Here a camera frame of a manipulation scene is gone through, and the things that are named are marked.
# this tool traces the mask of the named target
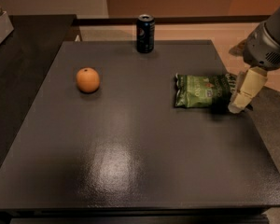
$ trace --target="can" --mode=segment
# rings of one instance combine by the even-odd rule
[[[140,15],[137,20],[137,50],[149,53],[154,48],[155,19],[148,15]]]

